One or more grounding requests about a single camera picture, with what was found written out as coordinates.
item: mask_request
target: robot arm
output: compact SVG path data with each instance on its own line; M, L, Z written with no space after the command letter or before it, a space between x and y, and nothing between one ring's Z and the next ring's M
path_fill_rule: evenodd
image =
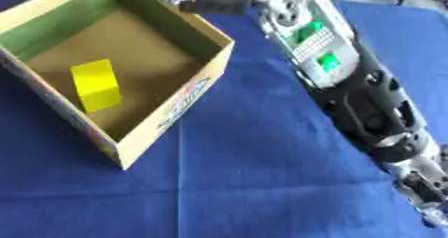
M385 172L422 214L448 226L448 149L330 0L162 0L195 13L239 14L260 5L260 27L339 131Z

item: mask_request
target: blue tablecloth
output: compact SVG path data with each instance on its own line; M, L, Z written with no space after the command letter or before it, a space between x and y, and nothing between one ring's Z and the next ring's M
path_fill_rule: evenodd
M448 141L447 20L338 6ZM250 14L207 16L237 41L227 73L128 172L0 69L0 237L443 237L342 138Z

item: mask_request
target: yellow cube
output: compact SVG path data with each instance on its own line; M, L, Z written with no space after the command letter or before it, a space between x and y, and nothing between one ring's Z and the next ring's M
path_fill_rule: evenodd
M108 59L74 66L71 72L79 98L88 113L120 103L118 83Z

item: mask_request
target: box bottom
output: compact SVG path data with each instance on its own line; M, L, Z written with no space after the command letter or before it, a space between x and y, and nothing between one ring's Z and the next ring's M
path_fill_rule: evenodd
M30 59L27 64L83 110L70 68L105 58L111 60L122 102L88 116L116 141L201 68L201 63L193 56L123 8Z

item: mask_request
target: cardboard box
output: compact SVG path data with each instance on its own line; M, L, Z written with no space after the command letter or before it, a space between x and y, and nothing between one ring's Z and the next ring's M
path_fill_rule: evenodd
M0 62L123 169L224 72L233 41L157 0L30 0L0 13ZM122 103L86 114L70 67L110 59Z

